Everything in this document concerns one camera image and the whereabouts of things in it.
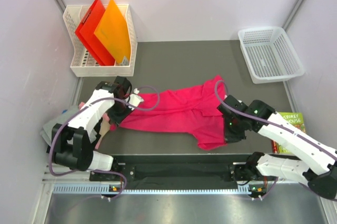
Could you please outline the pink red t shirt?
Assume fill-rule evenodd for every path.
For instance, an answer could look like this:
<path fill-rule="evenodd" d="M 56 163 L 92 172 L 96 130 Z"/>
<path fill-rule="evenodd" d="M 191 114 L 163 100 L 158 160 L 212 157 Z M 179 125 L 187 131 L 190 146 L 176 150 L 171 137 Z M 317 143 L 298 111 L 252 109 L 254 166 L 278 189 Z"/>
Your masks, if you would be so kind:
<path fill-rule="evenodd" d="M 135 110 L 120 127 L 153 133 L 187 133 L 197 140 L 203 150 L 225 146 L 222 113 L 218 97 L 224 98 L 225 87 L 218 82 L 220 75 L 205 83 L 157 94 L 141 94 L 146 111 Z"/>

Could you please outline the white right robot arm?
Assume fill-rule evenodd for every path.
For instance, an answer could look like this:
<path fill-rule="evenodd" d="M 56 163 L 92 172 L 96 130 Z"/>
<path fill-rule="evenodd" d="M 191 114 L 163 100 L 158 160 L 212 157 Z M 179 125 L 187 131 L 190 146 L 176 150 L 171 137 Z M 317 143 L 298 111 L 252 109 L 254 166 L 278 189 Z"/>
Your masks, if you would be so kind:
<path fill-rule="evenodd" d="M 230 139 L 242 140 L 247 130 L 253 131 L 284 146 L 295 156 L 289 159 L 254 152 L 244 165 L 244 174 L 250 179 L 284 178 L 302 184 L 322 198 L 336 200 L 336 149 L 291 125 L 260 100 L 246 105 L 228 95 L 217 109 L 224 117 L 225 132 Z"/>

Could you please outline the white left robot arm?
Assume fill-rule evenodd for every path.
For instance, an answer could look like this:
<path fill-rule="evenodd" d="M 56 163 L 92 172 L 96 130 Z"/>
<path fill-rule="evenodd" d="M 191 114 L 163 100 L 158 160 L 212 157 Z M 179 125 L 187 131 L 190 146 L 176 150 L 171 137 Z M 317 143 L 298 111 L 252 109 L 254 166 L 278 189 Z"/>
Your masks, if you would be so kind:
<path fill-rule="evenodd" d="M 119 167 L 112 156 L 95 150 L 103 134 L 103 115 L 108 122 L 119 125 L 134 108 L 114 98 L 138 106 L 139 96 L 132 94 L 132 84 L 126 77 L 117 76 L 112 82 L 100 82 L 85 105 L 71 116 L 65 125 L 55 124 L 52 128 L 51 162 L 70 170 L 101 170 L 108 180 L 119 175 Z"/>

